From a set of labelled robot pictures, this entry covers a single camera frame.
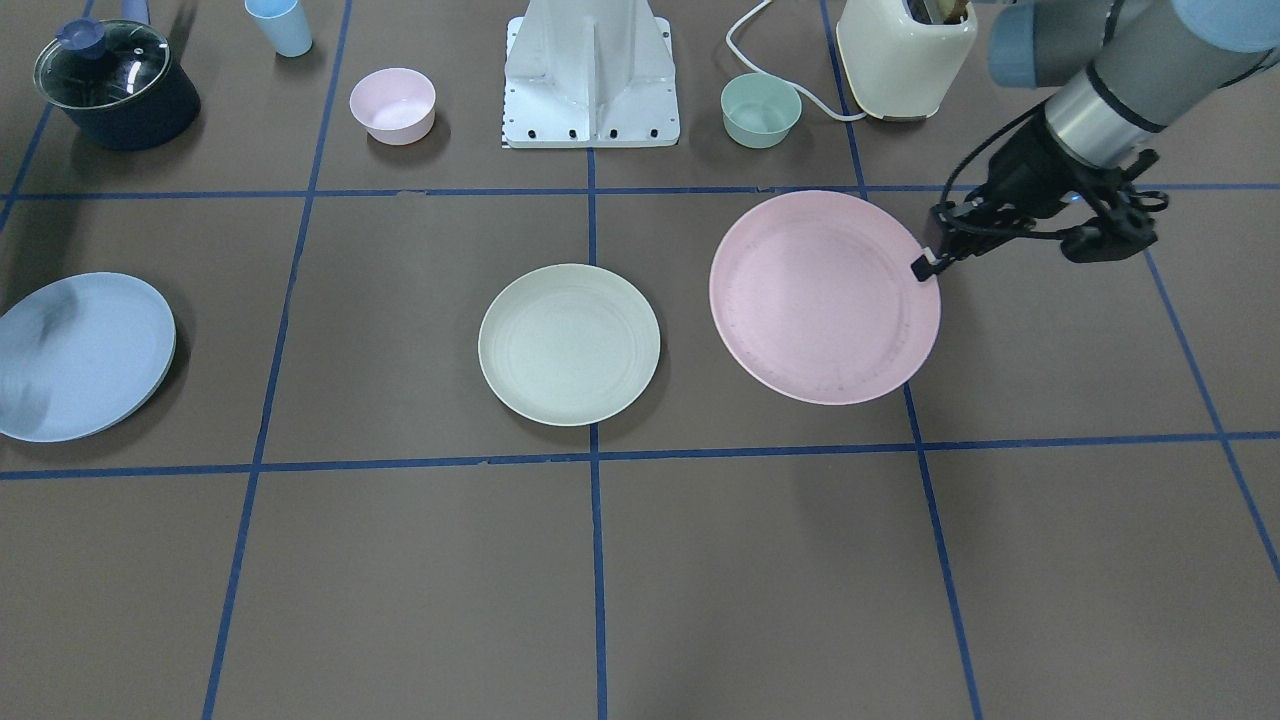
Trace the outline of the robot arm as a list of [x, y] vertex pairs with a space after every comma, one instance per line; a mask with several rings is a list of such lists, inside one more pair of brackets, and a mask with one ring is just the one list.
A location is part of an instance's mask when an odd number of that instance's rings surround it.
[[1221, 87], [1277, 64], [1275, 1], [1152, 1], [1133, 15], [1115, 4], [1103, 42], [1051, 97], [979, 145], [986, 182], [961, 202], [946, 183], [931, 209], [931, 238], [911, 263], [928, 281], [1018, 238], [1079, 197], [1091, 218], [1051, 231], [1073, 263], [1132, 258], [1157, 240], [1169, 205], [1135, 179], [1158, 154], [1148, 142]]

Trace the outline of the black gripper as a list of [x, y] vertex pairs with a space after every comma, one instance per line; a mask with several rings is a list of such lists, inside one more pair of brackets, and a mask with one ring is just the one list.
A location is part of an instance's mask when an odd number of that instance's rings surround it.
[[1009, 242], [1021, 229], [1021, 214], [1002, 204], [936, 202], [931, 208], [931, 254], [910, 264], [918, 282], [936, 278], [951, 264], [980, 256]]

